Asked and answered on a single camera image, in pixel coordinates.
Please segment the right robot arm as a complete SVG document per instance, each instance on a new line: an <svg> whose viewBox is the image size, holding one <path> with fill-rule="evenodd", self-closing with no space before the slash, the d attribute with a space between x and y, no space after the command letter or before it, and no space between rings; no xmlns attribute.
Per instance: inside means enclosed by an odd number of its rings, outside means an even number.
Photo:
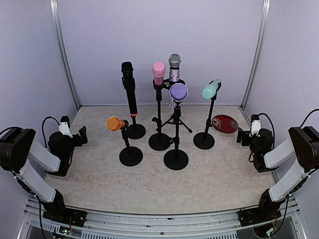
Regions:
<svg viewBox="0 0 319 239"><path fill-rule="evenodd" d="M289 137L275 145L275 130L263 128L260 116L251 115L249 130L238 129L237 142L250 148L249 162L259 173L263 173L278 169L292 156L296 158L285 175L262 193L257 207L239 210L241 226L279 218L281 204L319 168L319 133L314 127L291 127Z"/></svg>

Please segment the purple toy microphone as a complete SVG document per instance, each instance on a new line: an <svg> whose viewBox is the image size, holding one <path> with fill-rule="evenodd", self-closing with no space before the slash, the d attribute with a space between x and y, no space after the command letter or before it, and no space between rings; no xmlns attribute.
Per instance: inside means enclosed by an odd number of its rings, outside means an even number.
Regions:
<svg viewBox="0 0 319 239"><path fill-rule="evenodd" d="M183 102L188 97L188 88L183 83L173 84L169 90L169 95L173 101Z"/></svg>

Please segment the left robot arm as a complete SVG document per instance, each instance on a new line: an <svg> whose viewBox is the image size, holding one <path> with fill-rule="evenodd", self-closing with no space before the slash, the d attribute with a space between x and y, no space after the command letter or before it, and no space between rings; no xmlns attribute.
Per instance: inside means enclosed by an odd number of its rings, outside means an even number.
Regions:
<svg viewBox="0 0 319 239"><path fill-rule="evenodd" d="M68 116L58 122L58 130L44 144L39 143L35 130L11 126L0 133L0 166L13 174L19 185L39 201L40 215L58 223L83 227L87 213L65 206L62 194L50 186L34 169L34 160L46 173L65 177L71 166L74 149L88 143L87 129L77 134L70 131Z"/></svg>

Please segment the orange toy microphone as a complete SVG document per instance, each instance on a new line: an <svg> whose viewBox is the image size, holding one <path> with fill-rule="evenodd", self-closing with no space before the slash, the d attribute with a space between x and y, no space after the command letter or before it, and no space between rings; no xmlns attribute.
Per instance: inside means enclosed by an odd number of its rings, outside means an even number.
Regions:
<svg viewBox="0 0 319 239"><path fill-rule="evenodd" d="M118 131L124 129L127 126L127 121L118 118L117 116L111 116L107 119L106 127L110 131Z"/></svg>

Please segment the short black microphone stand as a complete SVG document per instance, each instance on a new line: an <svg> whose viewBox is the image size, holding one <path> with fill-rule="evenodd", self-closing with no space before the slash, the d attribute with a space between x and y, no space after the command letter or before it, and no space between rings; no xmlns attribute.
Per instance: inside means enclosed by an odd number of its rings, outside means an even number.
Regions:
<svg viewBox="0 0 319 239"><path fill-rule="evenodd" d="M119 155L120 162L127 166L127 167L133 167L141 163L143 159L143 153L142 151L134 146L130 146L129 139L127 135L127 128L129 126L129 123L127 120L120 120L121 122L121 134L122 139L125 142L125 148L122 149Z"/></svg>

